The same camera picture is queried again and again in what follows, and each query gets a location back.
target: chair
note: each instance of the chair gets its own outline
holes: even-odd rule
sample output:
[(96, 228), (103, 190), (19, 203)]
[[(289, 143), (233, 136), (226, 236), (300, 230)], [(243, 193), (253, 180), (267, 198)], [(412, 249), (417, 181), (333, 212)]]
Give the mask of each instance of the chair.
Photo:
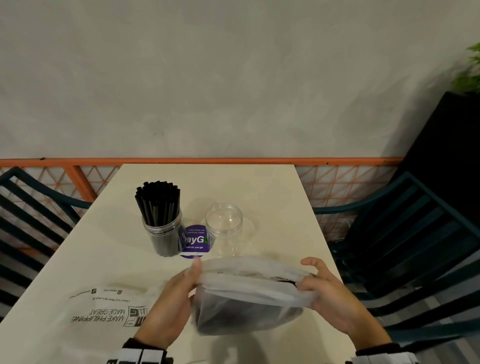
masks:
[[(11, 179), (13, 179), (14, 177), (21, 180), (23, 183), (25, 183), (32, 189), (50, 198), (55, 204), (58, 205), (58, 207), (66, 214), (66, 216), (68, 216), (72, 220), (74, 224), (76, 224), (80, 220), (80, 216), (73, 207), (88, 209), (91, 205), (90, 202), (85, 202), (72, 197), (68, 197), (57, 191), (52, 190), (51, 188), (37, 181), (35, 178), (30, 176), (27, 172), (25, 172), (19, 167), (13, 167), (0, 176), (0, 186), (6, 188), (8, 191), (10, 191), (10, 193), (18, 197), (20, 200), (24, 201), (33, 210), (44, 216), (52, 224), (56, 225), (58, 228), (60, 228), (67, 234), (72, 231), (72, 226), (62, 220), (52, 211), (50, 211), (39, 201), (35, 200), (30, 194), (20, 188), (16, 183), (11, 181)], [(27, 213), (26, 211), (22, 210), (14, 202), (10, 201), (8, 198), (1, 194), (0, 207), (4, 208), (10, 214), (28, 224), (32, 229), (40, 232), (43, 236), (52, 240), (54, 243), (60, 245), (63, 242), (64, 238), (60, 236), (57, 232), (46, 226), (44, 223)], [(31, 248), (35, 249), (39, 253), (49, 258), (54, 254), (54, 250), (50, 246), (44, 244), (29, 233), (15, 226), (3, 216), (0, 216), (0, 230), (8, 233), (10, 236), (27, 244)], [(11, 259), (33, 269), (36, 272), (39, 272), (43, 268), (43, 264), (39, 260), (34, 259), (32, 256), (24, 253), (20, 249), (15, 248), (14, 246), (6, 243), (1, 239), (0, 252), (4, 255), (7, 255)], [(0, 264), (0, 277), (23, 288), (27, 288), (32, 282), (30, 278), (2, 264)], [(0, 289), (0, 303), (12, 307), (17, 302), (18, 298), (19, 297)]]
[[(408, 172), (361, 201), (313, 211), (358, 212), (344, 240), (329, 247), (344, 282), (364, 286), (366, 292), (355, 292), (359, 299), (410, 288), (369, 308), (374, 316), (397, 313), (480, 274), (480, 259), (462, 263), (480, 249), (480, 229)], [(424, 327), (477, 306), (480, 289), (385, 328), (395, 340), (413, 341), (405, 349), (418, 352), (479, 333), (480, 319)]]

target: round purple sticker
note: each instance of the round purple sticker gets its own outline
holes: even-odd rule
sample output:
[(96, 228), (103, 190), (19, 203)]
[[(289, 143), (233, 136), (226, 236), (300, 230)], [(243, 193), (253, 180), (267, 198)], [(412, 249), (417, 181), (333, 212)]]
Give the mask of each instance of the round purple sticker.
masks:
[(186, 247), (181, 256), (192, 259), (194, 256), (203, 256), (210, 251), (207, 242), (207, 232), (204, 225), (190, 225), (185, 228)]

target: person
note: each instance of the person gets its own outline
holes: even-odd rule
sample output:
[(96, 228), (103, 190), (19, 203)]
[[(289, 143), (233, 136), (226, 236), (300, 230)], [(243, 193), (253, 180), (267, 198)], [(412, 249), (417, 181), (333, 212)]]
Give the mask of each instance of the person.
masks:
[[(356, 357), (351, 363), (418, 363), (414, 354), (402, 352), (400, 346), (392, 342), (367, 308), (321, 259), (308, 257), (301, 263), (315, 267), (317, 274), (305, 277), (297, 283), (297, 289), (318, 293), (310, 308), (350, 337), (356, 349)], [(189, 294), (201, 272), (202, 263), (195, 258), (189, 269), (170, 279), (134, 337), (128, 339), (117, 357), (108, 360), (107, 364), (173, 362), (172, 358), (167, 358), (167, 349), (178, 338), (190, 317), (193, 296), (189, 298)]]

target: plastic bag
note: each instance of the plastic bag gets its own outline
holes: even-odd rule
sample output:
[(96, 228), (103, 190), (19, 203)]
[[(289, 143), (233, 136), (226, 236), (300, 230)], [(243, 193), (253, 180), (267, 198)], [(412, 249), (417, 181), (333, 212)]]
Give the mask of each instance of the plastic bag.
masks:
[(58, 302), (56, 314), (30, 363), (104, 364), (137, 331), (160, 295), (148, 290), (97, 286)]
[(315, 299), (295, 284), (308, 272), (278, 261), (240, 256), (203, 261), (192, 306), (201, 335), (228, 335), (275, 328), (301, 315)]

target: tabletop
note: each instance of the tabletop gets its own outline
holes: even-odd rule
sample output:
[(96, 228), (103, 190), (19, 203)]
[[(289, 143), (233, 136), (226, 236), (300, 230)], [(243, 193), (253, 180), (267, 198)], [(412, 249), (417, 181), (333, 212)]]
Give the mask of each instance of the tabletop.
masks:
[[(142, 225), (135, 189), (157, 180), (181, 189), (185, 226), (204, 224), (216, 203), (234, 204), (243, 213), (245, 255), (302, 269), (302, 258), (316, 256), (339, 277), (293, 165), (123, 165), (0, 325), (3, 362), (30, 363), (32, 351), (54, 345), (43, 342), (45, 332), (72, 291), (118, 282), (148, 288), (189, 266), (180, 255), (156, 255)], [(168, 354), (178, 364), (223, 363), (229, 355), (238, 363), (319, 364), (344, 363), (354, 351), (346, 335), (307, 309), (278, 328), (240, 336), (199, 336), (188, 323)]]

